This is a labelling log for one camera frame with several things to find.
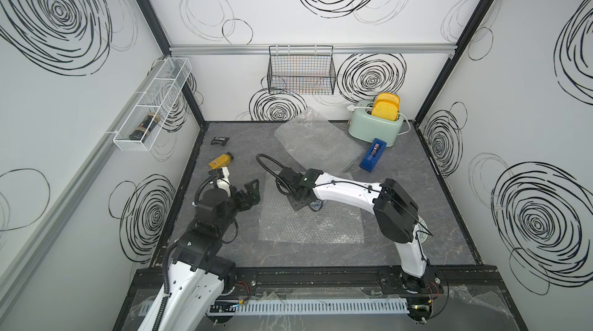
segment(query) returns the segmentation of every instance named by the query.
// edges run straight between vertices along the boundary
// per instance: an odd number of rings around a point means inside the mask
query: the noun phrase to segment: white cable
[[[406,122],[408,123],[408,130],[406,130],[404,133],[399,133],[398,134],[398,135],[402,135],[402,134],[405,134],[405,133],[408,133],[409,131],[411,131],[411,125],[410,125],[410,120],[408,120],[403,113],[401,113],[401,112],[398,112],[398,113],[400,115],[402,115],[404,117],[404,119],[406,120]]]
[[[348,107],[346,107],[346,110],[348,110],[349,112],[354,112],[354,110],[356,110],[356,109],[372,109],[372,106],[349,105]]]

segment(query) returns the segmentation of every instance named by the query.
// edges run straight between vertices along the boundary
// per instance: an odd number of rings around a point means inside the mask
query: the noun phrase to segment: bubble wrap
[[[343,172],[354,161],[360,161],[366,151],[310,107],[279,126],[274,135],[305,169],[330,174]]]
[[[351,179],[350,174],[341,178]],[[294,211],[287,197],[278,192],[272,175],[266,177],[262,196],[259,239],[297,243],[362,243],[360,209],[328,201],[318,212],[308,207]]]

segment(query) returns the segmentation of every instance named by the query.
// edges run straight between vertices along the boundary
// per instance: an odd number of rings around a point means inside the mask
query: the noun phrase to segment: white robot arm
[[[261,158],[272,161],[282,171],[279,174],[272,172]],[[384,183],[362,183],[315,169],[309,169],[303,175],[267,155],[259,154],[256,159],[276,176],[278,188],[293,200],[293,207],[295,204],[304,207],[317,200],[333,200],[374,214],[381,232],[394,241],[400,255],[405,273],[403,288],[415,294],[425,287],[423,277],[428,260],[423,255],[418,232],[427,230],[418,221],[418,206],[396,181],[386,179]],[[163,260],[163,270],[168,274],[165,276],[168,294],[163,285],[140,331],[193,331],[215,300],[223,292],[233,289],[235,264],[216,254],[222,246],[226,229],[232,223],[237,224],[237,212],[259,203],[259,181],[256,179],[246,184],[247,192],[237,191],[228,183],[226,167],[213,170],[211,174],[196,192],[196,219],[174,244],[176,247],[167,250],[173,253],[173,263],[167,266],[168,256]],[[202,190],[210,182],[215,188],[209,189],[200,198]]]
[[[315,196],[320,200],[333,200],[359,207],[375,215],[375,201],[380,195],[380,183],[361,183],[354,180],[334,177],[323,173],[315,180]],[[421,278],[426,269],[426,258],[418,240],[418,231],[423,230],[419,223],[414,224],[411,241],[395,241],[397,253],[402,261],[402,270],[414,277]]]

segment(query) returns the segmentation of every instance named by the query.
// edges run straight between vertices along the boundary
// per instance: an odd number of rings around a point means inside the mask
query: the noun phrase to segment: aluminum rail
[[[276,46],[286,50],[290,47],[293,54],[315,54],[321,52],[323,46],[333,46],[334,54],[356,53],[446,53],[453,54],[457,48],[453,43],[417,43],[417,44],[203,44],[203,45],[172,45],[173,56],[196,55],[268,55],[275,51]]]
[[[136,94],[132,95],[109,130],[119,129],[137,102],[140,91],[151,83],[163,60],[156,61],[154,67],[140,84]],[[57,237],[66,226],[72,214],[82,202],[86,192],[92,186],[103,166],[117,146],[112,141],[113,134],[105,133],[99,143],[86,158],[78,172],[71,179],[62,194],[41,218],[33,234],[27,239],[10,266],[0,276],[0,325],[19,298],[25,286],[52,248]]]

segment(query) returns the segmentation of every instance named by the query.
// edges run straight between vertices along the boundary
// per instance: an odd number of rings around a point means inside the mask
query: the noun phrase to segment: gray marble floor
[[[196,169],[191,177],[186,197],[175,223],[172,239],[179,238],[194,217],[191,205],[197,187],[208,177],[210,163],[222,153],[231,152],[234,160],[229,165],[231,184],[242,188],[252,179],[260,180],[263,190],[266,171],[256,162],[258,153],[265,153],[295,170],[303,168],[285,151],[274,137],[278,123],[212,123],[204,138],[204,145],[197,159]],[[334,123],[347,132],[346,123]],[[215,136],[228,136],[226,146],[211,145]],[[369,143],[356,140],[364,145]],[[419,206],[419,216],[435,235],[428,237],[422,245],[426,256],[435,265],[475,264],[469,247],[456,222],[429,159],[416,133],[401,135],[393,147],[386,149],[372,173],[358,167],[359,160],[346,172],[361,182],[382,182],[385,178],[395,179],[411,195]],[[259,240],[260,216],[266,206],[263,201],[251,210],[237,216],[239,233],[230,244],[219,251],[223,258],[237,263],[237,266],[365,266],[398,265],[395,246],[379,231],[375,217],[361,211],[364,242],[361,243],[294,243]],[[225,236],[234,235],[231,227]]]

